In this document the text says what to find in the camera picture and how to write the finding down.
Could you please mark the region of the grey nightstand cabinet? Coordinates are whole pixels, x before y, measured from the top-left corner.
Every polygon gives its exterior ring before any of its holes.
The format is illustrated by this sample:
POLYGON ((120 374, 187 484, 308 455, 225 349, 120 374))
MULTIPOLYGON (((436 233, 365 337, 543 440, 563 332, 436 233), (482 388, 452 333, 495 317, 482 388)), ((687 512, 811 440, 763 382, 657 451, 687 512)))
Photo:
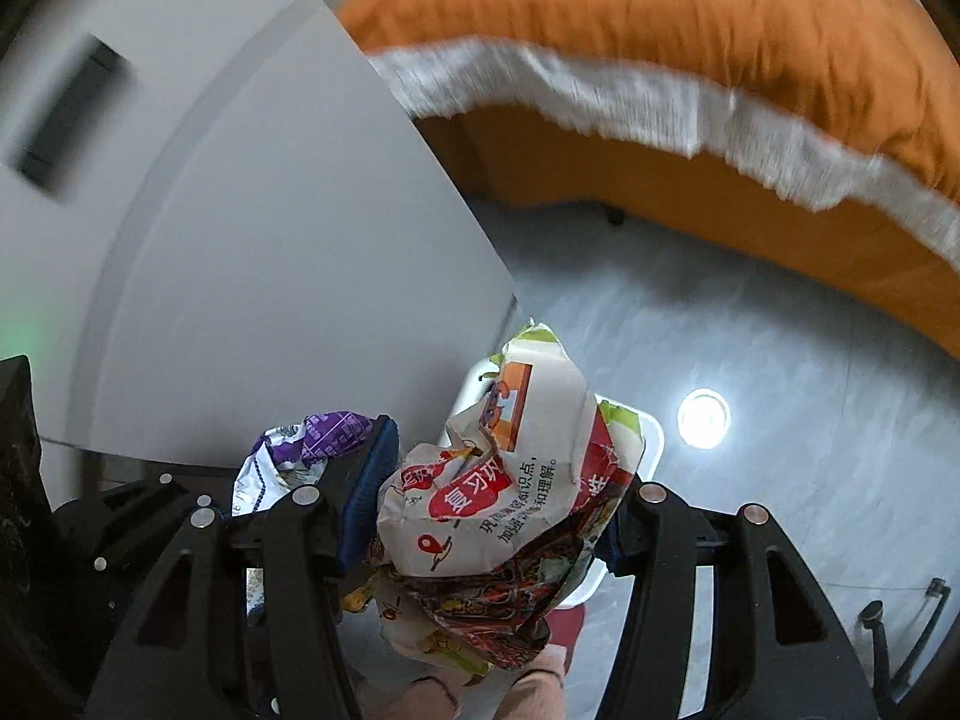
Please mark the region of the grey nightstand cabinet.
POLYGON ((324 0, 2 0, 2 349, 43 473, 441 433, 514 284, 324 0))

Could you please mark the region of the printed paper wrapper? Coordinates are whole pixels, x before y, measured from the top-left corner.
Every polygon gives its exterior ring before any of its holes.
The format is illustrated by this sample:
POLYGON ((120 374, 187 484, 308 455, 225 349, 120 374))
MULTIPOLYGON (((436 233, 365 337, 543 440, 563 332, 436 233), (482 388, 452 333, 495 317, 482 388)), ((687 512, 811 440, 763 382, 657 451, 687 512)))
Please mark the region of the printed paper wrapper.
POLYGON ((373 598, 387 644, 483 676, 519 670, 594 561, 646 449, 635 410, 597 397, 548 325, 494 358, 485 393, 379 489, 373 598))

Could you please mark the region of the purple white wrapper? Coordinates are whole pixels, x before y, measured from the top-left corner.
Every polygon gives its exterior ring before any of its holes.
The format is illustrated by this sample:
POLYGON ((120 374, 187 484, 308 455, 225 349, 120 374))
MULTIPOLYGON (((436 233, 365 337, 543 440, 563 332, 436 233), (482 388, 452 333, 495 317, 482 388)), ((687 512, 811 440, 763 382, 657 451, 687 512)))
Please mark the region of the purple white wrapper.
POLYGON ((233 483, 231 515, 256 514, 303 484, 314 484, 331 461, 358 449, 374 421, 353 411, 308 415, 267 429, 257 439, 233 483))

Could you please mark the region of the white fringed bed sheet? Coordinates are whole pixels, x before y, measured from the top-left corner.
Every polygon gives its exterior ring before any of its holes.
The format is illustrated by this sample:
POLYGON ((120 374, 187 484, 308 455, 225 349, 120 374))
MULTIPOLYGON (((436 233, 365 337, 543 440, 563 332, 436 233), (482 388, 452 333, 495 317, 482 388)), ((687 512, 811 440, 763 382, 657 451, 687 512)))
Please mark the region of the white fringed bed sheet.
POLYGON ((844 199, 884 211, 949 265, 958 210, 882 154, 861 154, 802 117, 657 65, 565 57, 535 44, 460 37, 368 57, 414 119, 519 104, 574 132, 693 158, 709 153, 814 213, 844 199))

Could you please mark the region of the red slipper foot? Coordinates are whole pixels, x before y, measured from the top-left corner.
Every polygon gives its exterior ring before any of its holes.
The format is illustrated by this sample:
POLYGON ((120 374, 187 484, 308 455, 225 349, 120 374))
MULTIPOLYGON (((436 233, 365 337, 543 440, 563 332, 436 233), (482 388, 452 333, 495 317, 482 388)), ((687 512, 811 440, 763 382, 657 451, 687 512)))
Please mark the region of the red slipper foot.
POLYGON ((586 608, 583 605, 571 608, 556 608, 547 617, 550 639, 545 652, 562 660, 562 673, 566 674, 571 668, 574 647, 578 642, 579 634, 583 630, 586 619, 586 608))

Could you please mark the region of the orange bed cover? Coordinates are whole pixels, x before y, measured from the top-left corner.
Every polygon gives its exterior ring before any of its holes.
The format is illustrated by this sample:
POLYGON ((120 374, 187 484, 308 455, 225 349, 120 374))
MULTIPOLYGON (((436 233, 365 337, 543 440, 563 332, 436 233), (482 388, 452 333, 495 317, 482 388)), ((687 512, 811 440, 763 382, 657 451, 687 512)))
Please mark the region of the orange bed cover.
POLYGON ((459 190, 597 200, 958 346, 958 62, 918 0, 345 0, 459 190))

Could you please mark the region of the black chair base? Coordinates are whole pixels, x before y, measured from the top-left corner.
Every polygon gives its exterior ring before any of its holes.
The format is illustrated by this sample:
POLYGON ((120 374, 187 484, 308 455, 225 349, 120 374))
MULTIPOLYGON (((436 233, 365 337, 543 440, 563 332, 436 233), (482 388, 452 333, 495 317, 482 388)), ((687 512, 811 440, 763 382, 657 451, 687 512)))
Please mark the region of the black chair base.
POLYGON ((933 577, 911 619, 893 619, 880 598, 857 615, 859 629, 871 639, 872 695, 882 715, 892 713, 911 691, 951 594, 945 578, 933 577))

